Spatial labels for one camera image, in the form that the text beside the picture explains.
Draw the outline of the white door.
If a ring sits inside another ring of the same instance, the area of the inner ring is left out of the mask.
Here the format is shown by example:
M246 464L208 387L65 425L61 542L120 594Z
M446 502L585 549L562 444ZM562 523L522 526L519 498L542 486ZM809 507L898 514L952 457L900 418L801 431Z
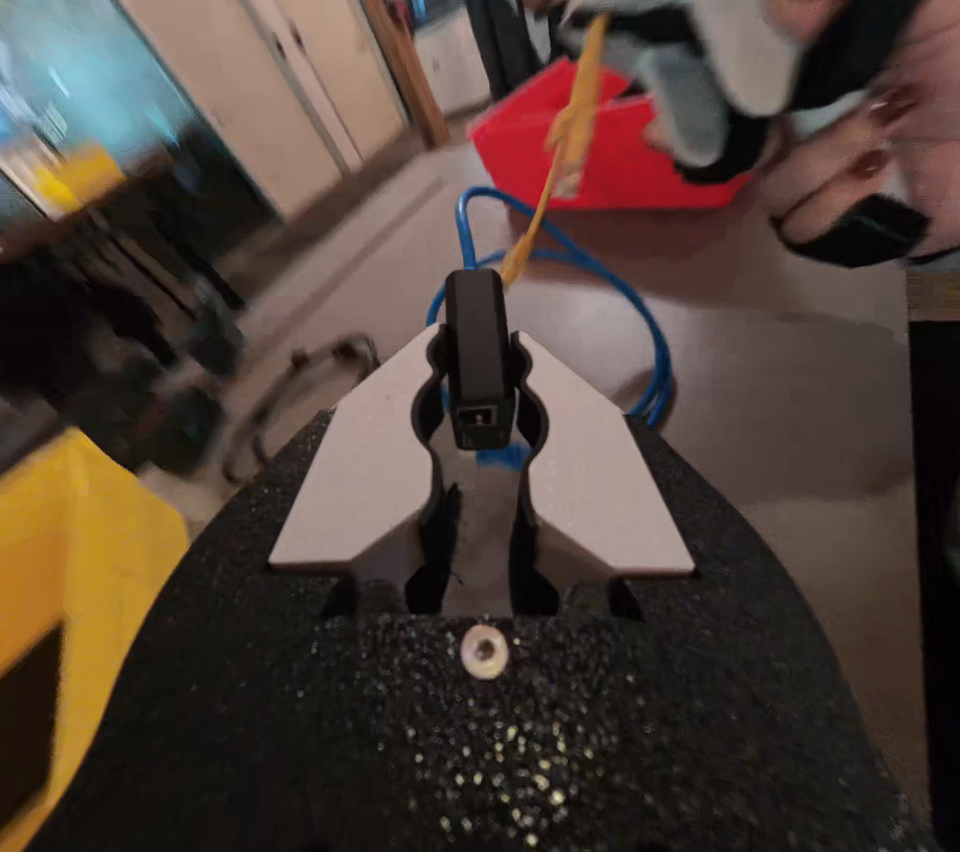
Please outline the white door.
M343 177L242 0L118 0L287 222Z
M359 0L240 0L344 174L408 126Z

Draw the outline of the person's right hand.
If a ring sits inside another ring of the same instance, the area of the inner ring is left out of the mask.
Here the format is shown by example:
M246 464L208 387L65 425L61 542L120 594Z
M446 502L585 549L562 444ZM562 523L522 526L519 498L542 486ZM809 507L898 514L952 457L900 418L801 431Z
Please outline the person's right hand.
M806 138L785 120L741 195L792 252L845 268L958 250L959 0L920 0L866 97Z

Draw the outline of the black ethernet adapter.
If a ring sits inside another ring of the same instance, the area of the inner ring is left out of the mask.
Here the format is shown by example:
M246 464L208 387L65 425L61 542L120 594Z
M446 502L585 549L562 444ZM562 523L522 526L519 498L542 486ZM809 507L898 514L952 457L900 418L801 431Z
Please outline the black ethernet adapter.
M498 272L462 269L445 282L449 414L459 449L505 448L511 438L517 392Z

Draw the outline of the small yellow bin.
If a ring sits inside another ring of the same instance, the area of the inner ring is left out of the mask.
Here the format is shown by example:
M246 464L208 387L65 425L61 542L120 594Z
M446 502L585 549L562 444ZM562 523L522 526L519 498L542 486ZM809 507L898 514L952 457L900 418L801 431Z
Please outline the small yellow bin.
M103 198L126 178L121 166L104 146L89 143L35 166L33 191L43 214L55 221Z

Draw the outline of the wooden post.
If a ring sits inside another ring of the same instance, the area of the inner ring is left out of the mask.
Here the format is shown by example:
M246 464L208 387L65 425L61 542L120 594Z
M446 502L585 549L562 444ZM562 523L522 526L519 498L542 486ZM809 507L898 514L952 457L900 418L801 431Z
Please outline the wooden post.
M416 132L429 150L450 144L450 128L416 50L405 0L359 0Z

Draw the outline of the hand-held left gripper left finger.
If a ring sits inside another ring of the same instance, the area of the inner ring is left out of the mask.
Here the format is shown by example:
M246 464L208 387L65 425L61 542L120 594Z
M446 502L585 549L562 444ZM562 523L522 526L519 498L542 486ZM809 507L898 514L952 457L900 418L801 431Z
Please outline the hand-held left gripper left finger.
M336 406L270 569L388 582L440 606L456 539L439 456L448 329L428 326Z

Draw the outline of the black power station with display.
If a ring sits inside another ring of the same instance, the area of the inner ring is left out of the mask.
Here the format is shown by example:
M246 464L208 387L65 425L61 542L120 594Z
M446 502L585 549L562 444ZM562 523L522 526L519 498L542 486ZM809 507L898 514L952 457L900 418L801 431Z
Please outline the black power station with display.
M221 430L224 388L239 370L245 340L230 312L207 306L185 346L188 376L158 393L142 421L145 462L179 477L199 467Z

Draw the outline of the glass window wall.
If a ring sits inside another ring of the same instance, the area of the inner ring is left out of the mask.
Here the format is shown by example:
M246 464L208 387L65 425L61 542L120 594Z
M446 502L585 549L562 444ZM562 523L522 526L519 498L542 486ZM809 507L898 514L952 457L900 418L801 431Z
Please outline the glass window wall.
M116 0L1 0L2 157L34 134L65 158L103 147L217 256L274 213Z

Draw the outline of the red plastic bin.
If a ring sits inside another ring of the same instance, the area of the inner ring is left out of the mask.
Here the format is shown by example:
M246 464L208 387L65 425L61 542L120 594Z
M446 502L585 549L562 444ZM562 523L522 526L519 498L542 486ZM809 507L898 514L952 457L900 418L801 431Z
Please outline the red plastic bin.
M492 183L534 207L550 169L544 141L568 104L576 68L562 57L517 91L489 107L468 135ZM627 81L605 68L592 149L578 193L551 198L548 211L706 210L729 205L749 179L697 185L685 180L672 159L652 149L643 128L655 116L648 97L625 96Z

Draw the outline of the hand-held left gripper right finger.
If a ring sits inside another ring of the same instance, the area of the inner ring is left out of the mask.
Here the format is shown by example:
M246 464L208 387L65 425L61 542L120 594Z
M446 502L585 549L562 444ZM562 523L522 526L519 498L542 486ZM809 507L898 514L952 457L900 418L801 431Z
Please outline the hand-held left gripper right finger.
M629 417L527 333L511 335L515 428L529 447L510 535L510 603L687 579L694 558Z

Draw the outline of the yellow plastic bin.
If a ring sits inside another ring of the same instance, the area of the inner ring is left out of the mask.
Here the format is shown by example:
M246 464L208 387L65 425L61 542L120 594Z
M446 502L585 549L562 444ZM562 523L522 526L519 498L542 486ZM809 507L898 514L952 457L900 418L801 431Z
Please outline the yellow plastic bin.
M1 848L23 850L84 761L189 537L74 428L2 476L1 519Z

